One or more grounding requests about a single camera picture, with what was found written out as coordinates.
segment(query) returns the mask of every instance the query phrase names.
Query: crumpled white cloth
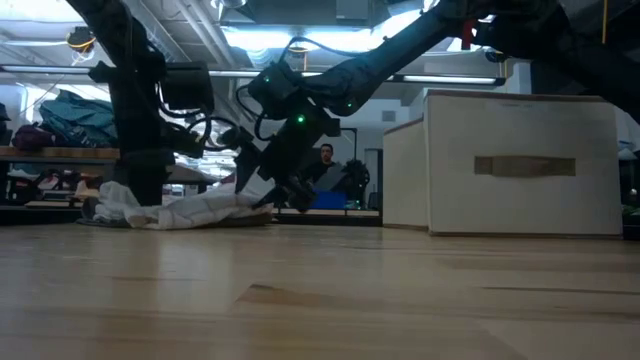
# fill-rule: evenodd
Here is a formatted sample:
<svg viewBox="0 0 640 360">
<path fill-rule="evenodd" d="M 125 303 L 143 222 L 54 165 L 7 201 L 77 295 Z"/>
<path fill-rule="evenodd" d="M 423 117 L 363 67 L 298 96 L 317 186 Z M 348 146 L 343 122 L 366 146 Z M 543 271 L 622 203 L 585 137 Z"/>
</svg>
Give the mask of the crumpled white cloth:
<svg viewBox="0 0 640 360">
<path fill-rule="evenodd" d="M 272 205 L 251 209 L 262 195 L 250 191 L 236 195 L 234 188 L 234 184 L 224 184 L 168 205 L 143 207 L 128 187 L 112 181 L 100 187 L 100 204 L 95 208 L 93 220 L 126 220 L 133 228 L 170 230 L 200 227 L 226 218 L 271 213 Z"/>
</svg>

